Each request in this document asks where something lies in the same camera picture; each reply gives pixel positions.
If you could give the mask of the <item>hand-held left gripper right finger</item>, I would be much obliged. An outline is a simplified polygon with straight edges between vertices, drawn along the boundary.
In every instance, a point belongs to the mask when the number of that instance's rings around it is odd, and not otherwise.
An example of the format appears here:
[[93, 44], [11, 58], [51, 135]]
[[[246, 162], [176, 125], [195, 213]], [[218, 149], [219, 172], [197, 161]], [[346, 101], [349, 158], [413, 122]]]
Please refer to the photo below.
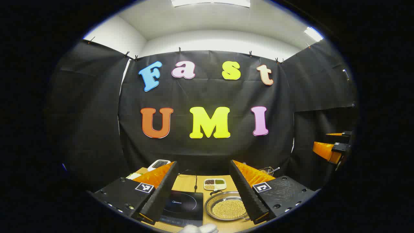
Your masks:
[[289, 176], [275, 178], [236, 160], [230, 161], [229, 174], [254, 224], [281, 218], [316, 194]]

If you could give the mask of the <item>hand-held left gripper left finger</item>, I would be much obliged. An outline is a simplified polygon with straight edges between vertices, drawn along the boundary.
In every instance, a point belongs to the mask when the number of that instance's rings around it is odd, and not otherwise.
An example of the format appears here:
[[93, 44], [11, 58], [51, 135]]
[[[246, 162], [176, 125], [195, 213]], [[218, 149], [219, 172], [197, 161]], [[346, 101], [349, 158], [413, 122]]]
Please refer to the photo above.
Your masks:
[[120, 177], [92, 196], [121, 215], [154, 225], [161, 218], [178, 173], [178, 162], [173, 161], [134, 179]]

